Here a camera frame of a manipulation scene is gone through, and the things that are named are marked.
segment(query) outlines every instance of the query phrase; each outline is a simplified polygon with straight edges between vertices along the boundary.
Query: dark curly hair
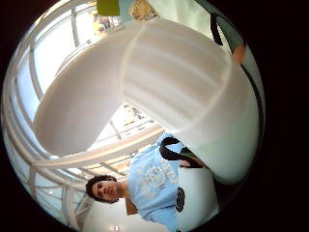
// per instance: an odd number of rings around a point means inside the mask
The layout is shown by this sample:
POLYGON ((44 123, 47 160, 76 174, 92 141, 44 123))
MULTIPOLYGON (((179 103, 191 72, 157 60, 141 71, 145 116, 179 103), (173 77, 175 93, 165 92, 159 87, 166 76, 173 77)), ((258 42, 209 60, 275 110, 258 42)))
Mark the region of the dark curly hair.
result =
POLYGON ((110 176, 110 175, 99 175, 99 176, 95 176, 93 178, 91 178, 90 180, 88 180, 87 184, 86 184, 86 193, 94 198, 95 200, 97 201, 100 201, 100 202, 104 202, 104 203, 109 203, 109 204, 112 204, 112 203, 115 203, 117 201, 119 201, 119 199, 117 200, 114 200, 114 201, 108 201, 108 200, 104 200, 104 199, 101 199, 101 198, 98 198, 97 196, 94 195, 93 193, 93 185, 97 182, 100 182, 100 181, 114 181, 114 182, 117 182, 117 179, 113 176, 110 176))

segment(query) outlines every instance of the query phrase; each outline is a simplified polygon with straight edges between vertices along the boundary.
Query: white object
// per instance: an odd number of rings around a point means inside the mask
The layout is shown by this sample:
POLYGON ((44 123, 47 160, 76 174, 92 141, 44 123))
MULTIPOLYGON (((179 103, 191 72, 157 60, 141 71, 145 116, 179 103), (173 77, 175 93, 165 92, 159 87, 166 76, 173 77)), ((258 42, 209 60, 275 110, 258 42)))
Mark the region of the white object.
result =
POLYGON ((191 231, 204 224, 219 212, 211 172, 206 168, 180 168, 179 187, 185 199, 177 222, 182 232, 191 231))
POLYGON ((239 64, 211 39, 165 19, 129 23, 63 67, 40 103, 35 134, 55 155, 85 151, 124 101, 173 133, 221 183, 245 175, 257 105, 239 64))

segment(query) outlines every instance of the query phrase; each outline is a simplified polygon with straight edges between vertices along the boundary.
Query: light blue t-shirt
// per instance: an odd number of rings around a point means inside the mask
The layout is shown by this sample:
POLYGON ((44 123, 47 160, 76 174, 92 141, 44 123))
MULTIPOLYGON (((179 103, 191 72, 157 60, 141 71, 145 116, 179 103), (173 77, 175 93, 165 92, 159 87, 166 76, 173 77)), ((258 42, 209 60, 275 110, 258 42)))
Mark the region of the light blue t-shirt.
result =
MULTIPOLYGON (((164 133, 154 145, 137 154, 131 161, 127 183, 132 203, 145 220, 159 222, 169 231, 177 230, 176 200, 178 192, 177 160, 164 159, 159 152, 164 133)), ((179 153, 182 143, 167 148, 179 153)))

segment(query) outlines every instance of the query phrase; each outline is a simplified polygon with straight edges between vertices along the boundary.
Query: mouth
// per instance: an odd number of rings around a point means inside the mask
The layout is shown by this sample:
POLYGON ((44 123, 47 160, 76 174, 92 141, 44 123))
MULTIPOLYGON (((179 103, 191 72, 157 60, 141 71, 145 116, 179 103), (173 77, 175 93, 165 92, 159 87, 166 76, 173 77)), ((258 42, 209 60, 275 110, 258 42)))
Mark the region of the mouth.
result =
POLYGON ((107 189, 107 193, 110 195, 110 194, 112 194, 113 193, 113 189, 110 187, 110 188, 108 188, 107 189))

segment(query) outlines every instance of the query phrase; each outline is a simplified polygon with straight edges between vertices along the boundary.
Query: yellow object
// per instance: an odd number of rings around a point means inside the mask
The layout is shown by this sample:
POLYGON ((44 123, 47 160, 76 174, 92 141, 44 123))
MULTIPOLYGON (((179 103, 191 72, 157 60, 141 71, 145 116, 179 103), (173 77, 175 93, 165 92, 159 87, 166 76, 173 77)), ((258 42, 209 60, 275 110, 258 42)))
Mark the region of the yellow object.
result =
POLYGON ((97 10, 102 16, 120 15, 118 0, 97 0, 97 10))
POLYGON ((135 20, 148 20, 156 16, 154 8, 146 0, 133 0, 128 13, 135 20))

